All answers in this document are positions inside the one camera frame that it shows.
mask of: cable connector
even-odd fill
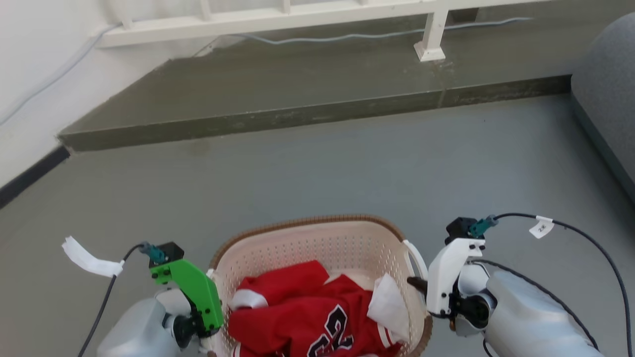
[[[494,219],[494,215],[489,215],[485,219],[481,219],[475,224],[470,226],[469,232],[474,238],[482,237],[482,235],[487,231],[490,227],[493,227],[498,224],[498,221]]]
[[[141,244],[143,246],[139,248],[139,252],[146,254],[156,264],[165,263],[165,253],[162,250],[148,242],[142,242]]]

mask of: white railing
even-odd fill
[[[215,0],[199,0],[198,16],[142,21],[132,20],[127,1],[110,0],[122,26],[106,32],[100,47],[428,14],[423,40],[414,46],[421,61],[430,61],[445,58],[441,38],[448,11],[544,0],[338,0],[311,4],[279,0],[275,8],[228,12],[212,12],[210,1]]]

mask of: jersey number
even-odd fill
[[[353,336],[342,337],[346,329],[346,313],[341,306],[336,306],[328,315],[324,324],[326,332],[311,344],[307,357],[321,357],[336,349],[351,349],[353,346]]]

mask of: red clothing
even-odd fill
[[[372,292],[317,262],[246,278],[239,290],[255,293],[264,307],[243,308],[229,317],[229,334],[241,345],[231,357],[393,357],[401,345],[390,331],[366,317]],[[253,306],[244,300],[234,307]]]

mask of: floor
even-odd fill
[[[446,59],[425,63],[418,61],[412,47],[421,34],[280,46],[242,41],[207,56],[166,63],[66,128],[60,137],[73,150],[87,151],[255,131],[262,127],[261,121],[249,119],[278,109],[296,109],[275,118],[278,126],[281,121],[290,126],[300,120],[298,113],[306,106],[414,93],[429,94],[425,109],[452,106],[456,98],[444,95],[447,90],[571,74],[602,29],[633,11],[632,0],[558,0],[482,8],[477,22],[533,20],[446,31],[441,43]],[[426,15],[417,15],[259,35],[288,39],[385,34],[424,28],[425,19]],[[473,104],[488,96],[470,94]],[[240,117],[244,113],[249,118]],[[320,113],[312,119],[324,121],[324,116],[328,115]]]
[[[372,213],[399,226],[426,262],[458,216],[555,217],[600,241],[635,299],[635,210],[572,117],[540,97],[71,157],[0,210],[0,356],[73,356],[108,279],[60,245],[72,235],[102,259],[176,241],[205,268],[232,235],[281,220]],[[625,355],[616,279],[590,243],[531,220],[492,229],[485,257],[520,270],[577,312],[607,357]],[[131,257],[87,356],[124,310],[157,290]],[[426,356],[485,356],[436,320]],[[194,356],[189,351],[187,356]]]

